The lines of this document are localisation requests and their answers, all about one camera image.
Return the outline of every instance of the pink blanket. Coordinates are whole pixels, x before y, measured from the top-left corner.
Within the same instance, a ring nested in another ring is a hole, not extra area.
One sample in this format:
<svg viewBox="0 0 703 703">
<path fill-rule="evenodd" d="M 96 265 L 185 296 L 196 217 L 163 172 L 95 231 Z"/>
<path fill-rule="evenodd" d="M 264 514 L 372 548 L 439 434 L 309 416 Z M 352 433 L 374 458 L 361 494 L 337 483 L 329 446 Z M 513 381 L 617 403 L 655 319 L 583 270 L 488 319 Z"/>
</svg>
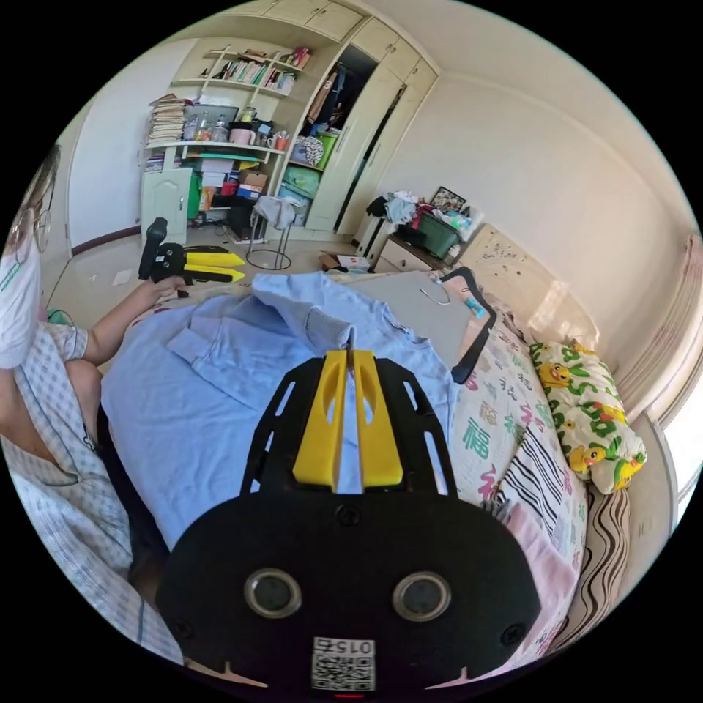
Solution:
<svg viewBox="0 0 703 703">
<path fill-rule="evenodd" d="M 477 679 L 467 678 L 466 670 L 463 670 L 458 679 L 432 688 L 481 681 L 535 661 L 548 649 L 569 609 L 578 578 L 576 571 L 564 562 L 549 536 L 522 505 L 518 503 L 512 506 L 505 514 L 503 522 L 525 553 L 540 596 L 542 610 L 522 644 L 499 669 Z"/>
</svg>

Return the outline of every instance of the face mask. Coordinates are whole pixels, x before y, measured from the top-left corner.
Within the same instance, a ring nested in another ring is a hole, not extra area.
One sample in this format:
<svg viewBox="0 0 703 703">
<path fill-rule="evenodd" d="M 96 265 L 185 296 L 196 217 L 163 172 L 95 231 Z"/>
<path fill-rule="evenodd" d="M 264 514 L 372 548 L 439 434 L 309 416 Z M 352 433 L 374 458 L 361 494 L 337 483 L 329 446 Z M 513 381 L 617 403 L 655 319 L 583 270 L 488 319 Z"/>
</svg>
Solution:
<svg viewBox="0 0 703 703">
<path fill-rule="evenodd" d="M 0 258 L 0 368 L 24 362 L 39 324 L 40 255 L 31 229 L 27 236 L 31 242 L 23 264 L 12 252 Z"/>
</svg>

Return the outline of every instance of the storage box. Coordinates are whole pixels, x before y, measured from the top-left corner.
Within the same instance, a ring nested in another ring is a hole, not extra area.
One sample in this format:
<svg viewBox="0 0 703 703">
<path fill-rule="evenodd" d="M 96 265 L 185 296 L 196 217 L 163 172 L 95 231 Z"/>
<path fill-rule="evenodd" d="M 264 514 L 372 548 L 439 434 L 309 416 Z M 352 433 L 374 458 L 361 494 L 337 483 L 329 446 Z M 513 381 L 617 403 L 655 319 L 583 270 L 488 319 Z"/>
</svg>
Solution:
<svg viewBox="0 0 703 703">
<path fill-rule="evenodd" d="M 233 168 L 234 159 L 216 154 L 208 154 L 206 157 L 198 159 L 196 163 L 196 171 L 212 171 L 216 174 L 226 174 Z"/>
<path fill-rule="evenodd" d="M 241 185 L 250 185 L 257 187 L 261 192 L 265 187 L 269 177 L 266 174 L 261 174 L 258 171 L 245 171 L 239 173 L 239 183 Z"/>
<path fill-rule="evenodd" d="M 256 200 L 261 195 L 261 188 L 255 185 L 244 185 L 243 183 L 239 183 L 237 195 L 244 198 L 249 198 L 249 200 Z"/>
<path fill-rule="evenodd" d="M 237 192 L 237 183 L 234 181 L 227 181 L 222 184 L 222 190 L 220 190 L 221 196 L 233 196 Z"/>
<path fill-rule="evenodd" d="M 212 171 L 203 171 L 203 187 L 221 188 L 227 174 L 218 174 Z"/>
</svg>

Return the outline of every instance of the green basket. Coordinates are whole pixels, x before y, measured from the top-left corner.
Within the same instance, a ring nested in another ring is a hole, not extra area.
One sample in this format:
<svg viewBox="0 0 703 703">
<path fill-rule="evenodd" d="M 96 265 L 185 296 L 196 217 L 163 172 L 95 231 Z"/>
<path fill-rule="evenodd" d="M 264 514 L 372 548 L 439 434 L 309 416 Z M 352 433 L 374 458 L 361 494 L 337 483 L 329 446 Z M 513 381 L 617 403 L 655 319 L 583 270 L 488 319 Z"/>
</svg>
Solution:
<svg viewBox="0 0 703 703">
<path fill-rule="evenodd" d="M 451 225 L 426 212 L 420 216 L 417 231 L 425 235 L 425 249 L 437 258 L 444 258 L 449 249 L 460 241 L 457 231 Z"/>
<path fill-rule="evenodd" d="M 324 169 L 324 167 L 327 165 L 327 162 L 330 160 L 330 156 L 332 155 L 332 150 L 335 148 L 338 136 L 339 135 L 337 134 L 317 135 L 317 138 L 322 142 L 322 159 L 320 159 L 316 167 L 319 168 L 321 171 Z"/>
</svg>

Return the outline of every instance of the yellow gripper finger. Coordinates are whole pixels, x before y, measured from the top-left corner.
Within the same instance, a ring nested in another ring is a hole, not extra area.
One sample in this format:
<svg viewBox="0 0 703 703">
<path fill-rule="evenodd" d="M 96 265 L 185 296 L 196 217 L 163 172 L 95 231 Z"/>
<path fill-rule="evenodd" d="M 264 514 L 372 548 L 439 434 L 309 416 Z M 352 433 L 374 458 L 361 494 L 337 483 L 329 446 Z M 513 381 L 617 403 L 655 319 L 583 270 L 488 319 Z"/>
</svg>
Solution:
<svg viewBox="0 0 703 703">
<path fill-rule="evenodd" d="M 354 350 L 354 380 L 357 386 L 357 427 L 359 462 L 364 488 L 397 486 L 403 480 L 403 467 L 395 446 L 393 427 L 383 397 L 373 352 Z M 364 400 L 373 416 L 366 421 Z"/>
<path fill-rule="evenodd" d="M 346 351 L 329 351 L 293 466 L 298 483 L 329 487 L 337 492 L 344 427 Z M 328 419 L 332 403 L 332 418 Z"/>
<path fill-rule="evenodd" d="M 231 279 L 233 281 L 239 280 L 240 278 L 244 278 L 246 274 L 242 271 L 237 271 L 236 269 L 228 269 L 223 266 L 205 266 L 204 264 L 191 264 L 188 263 L 185 266 L 183 266 L 183 271 L 184 272 L 192 272 L 194 274 L 197 273 L 217 273 L 223 276 L 231 276 Z"/>
<path fill-rule="evenodd" d="M 187 264 L 193 266 L 216 266 L 232 268 L 244 266 L 245 262 L 236 254 L 225 252 L 188 251 L 185 255 Z"/>
</svg>

